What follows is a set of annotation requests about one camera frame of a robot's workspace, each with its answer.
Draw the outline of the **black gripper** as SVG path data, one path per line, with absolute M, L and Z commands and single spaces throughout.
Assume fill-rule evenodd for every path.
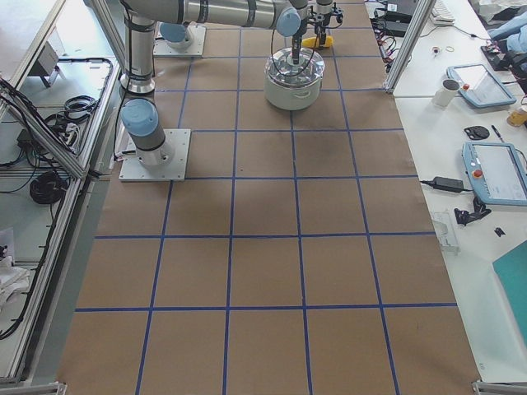
M 333 19 L 337 23 L 335 28 L 340 27 L 340 25 L 343 23 L 343 10 L 338 7 L 337 3 L 330 0 L 316 0 L 315 5 L 311 8 L 310 14 L 310 24 L 317 28 L 315 32 L 316 49 L 320 47 L 320 40 L 321 46 L 326 45 L 326 28 L 330 28 L 330 22 Z
M 291 62 L 300 59 L 302 36 L 306 32 L 307 21 L 309 17 L 307 0 L 290 0 L 289 3 L 295 9 L 291 14 L 292 23 L 295 32 L 291 33 Z

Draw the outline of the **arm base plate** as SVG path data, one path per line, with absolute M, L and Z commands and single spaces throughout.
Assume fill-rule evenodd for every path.
M 141 151 L 130 137 L 119 179 L 124 182 L 184 181 L 191 138 L 190 129 L 165 129 L 164 144 L 154 151 Z
M 201 58 L 206 31 L 205 26 L 160 23 L 154 44 L 154 56 Z

